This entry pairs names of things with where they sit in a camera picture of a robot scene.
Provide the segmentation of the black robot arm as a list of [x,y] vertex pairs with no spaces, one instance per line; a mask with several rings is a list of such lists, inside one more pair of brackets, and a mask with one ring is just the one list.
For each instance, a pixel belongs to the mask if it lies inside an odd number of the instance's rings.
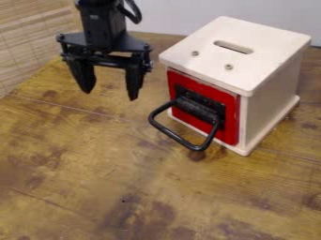
[[62,58],[85,93],[90,93],[97,77],[94,67],[122,68],[130,100],[138,99],[145,75],[152,72],[152,45],[128,32],[126,19],[142,22],[134,0],[76,0],[84,31],[59,34]]

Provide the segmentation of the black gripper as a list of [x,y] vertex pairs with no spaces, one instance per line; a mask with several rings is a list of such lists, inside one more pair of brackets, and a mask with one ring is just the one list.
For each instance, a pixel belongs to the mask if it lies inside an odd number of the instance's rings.
[[62,57],[82,91],[97,84],[94,66],[124,68],[130,100],[137,100],[145,74],[152,71],[152,46],[128,31],[126,20],[84,21],[84,31],[61,34]]

